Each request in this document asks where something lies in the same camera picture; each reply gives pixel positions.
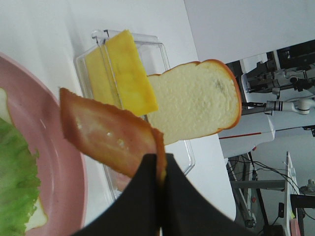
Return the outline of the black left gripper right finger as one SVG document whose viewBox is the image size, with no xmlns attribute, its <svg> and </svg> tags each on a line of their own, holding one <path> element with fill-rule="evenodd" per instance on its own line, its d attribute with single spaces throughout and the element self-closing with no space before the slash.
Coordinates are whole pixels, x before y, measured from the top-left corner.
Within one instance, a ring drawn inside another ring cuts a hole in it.
<svg viewBox="0 0 315 236">
<path fill-rule="evenodd" d="M 190 183 L 172 154 L 166 154 L 164 236 L 253 236 L 209 203 Z"/>
</svg>

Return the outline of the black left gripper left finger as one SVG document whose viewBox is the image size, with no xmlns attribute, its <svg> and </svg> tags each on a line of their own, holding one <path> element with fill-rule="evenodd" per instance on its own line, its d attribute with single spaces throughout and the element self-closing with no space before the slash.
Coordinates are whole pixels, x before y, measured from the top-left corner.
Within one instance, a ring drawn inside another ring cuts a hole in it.
<svg viewBox="0 0 315 236">
<path fill-rule="evenodd" d="M 75 236 L 155 236 L 156 213 L 155 154 L 143 156 L 134 177 L 118 199 Z"/>
</svg>

